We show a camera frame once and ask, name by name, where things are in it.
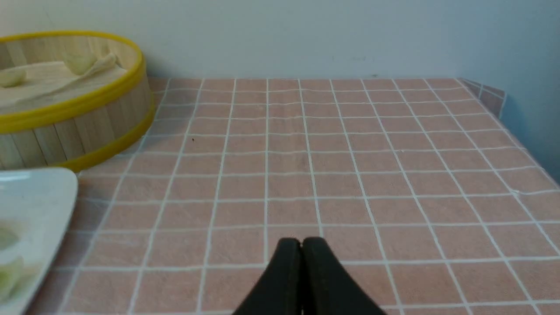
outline wooden slat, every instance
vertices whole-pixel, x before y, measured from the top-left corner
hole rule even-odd
[[[137,122],[141,122],[148,113],[149,110],[149,100],[146,99],[145,89],[142,88],[142,84],[139,84],[131,91],[130,94],[130,104],[134,106],[134,113],[136,114]]]
[[[130,69],[137,61],[136,51],[119,41],[108,40],[109,49],[117,57],[117,64],[123,69]]]
[[[130,93],[122,96],[120,98],[120,108],[123,111],[123,115],[125,117],[125,123],[128,129],[134,128],[138,124],[138,118],[134,111],[134,104],[131,103],[131,95]]]
[[[35,128],[34,132],[48,165],[59,164],[66,161],[64,149],[58,138],[57,130],[53,125]]]
[[[75,117],[74,121],[78,127],[78,133],[86,153],[95,151],[115,140],[115,134],[109,121],[109,114],[104,107]]]
[[[17,150],[20,152],[25,167],[37,168],[46,166],[45,157],[33,131],[26,130],[13,133],[12,139],[16,144]]]
[[[12,135],[0,135],[0,161],[6,169],[21,169],[25,167]]]
[[[25,66],[27,64],[24,49],[20,41],[9,41],[6,43],[6,47],[8,48],[14,66]]]
[[[47,46],[49,38],[31,38],[21,41],[21,48],[24,52],[27,64],[39,62],[51,62],[53,58],[51,50]]]
[[[68,160],[84,155],[85,150],[83,148],[82,141],[80,140],[78,127],[76,127],[74,119],[68,119],[66,121],[56,123],[54,128],[57,130],[60,144],[62,145],[62,149],[64,150],[64,154]]]
[[[64,48],[64,36],[55,36],[49,38],[47,49],[50,50],[50,54],[53,59],[57,61],[63,61],[66,55],[66,49]]]
[[[0,43],[0,70],[14,67],[12,57],[6,43]]]
[[[145,76],[145,81],[142,83],[142,89],[144,90],[144,99],[148,102],[147,106],[149,109],[152,105],[152,90],[150,89],[147,76]]]
[[[109,43],[107,39],[100,38],[100,37],[89,37],[87,39],[90,50],[93,54],[99,59],[108,55],[111,51],[109,51]]]
[[[115,138],[124,136],[134,127],[134,121],[131,120],[131,117],[128,114],[124,115],[120,99],[112,101],[106,107],[109,120],[111,121],[111,127],[115,133]]]
[[[57,36],[54,37],[46,37],[44,38],[45,41],[45,50],[48,52],[50,59],[52,61],[63,61],[64,56],[62,55],[62,45]]]
[[[85,54],[90,52],[90,45],[87,36],[60,36],[59,41],[62,45],[62,53],[65,54]]]

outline white plate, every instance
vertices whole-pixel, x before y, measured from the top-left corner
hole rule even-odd
[[[68,169],[0,172],[0,228],[19,239],[0,251],[0,263],[18,255],[24,259],[24,275],[0,303],[1,315],[23,314],[33,299],[57,254],[77,193],[78,180]]]

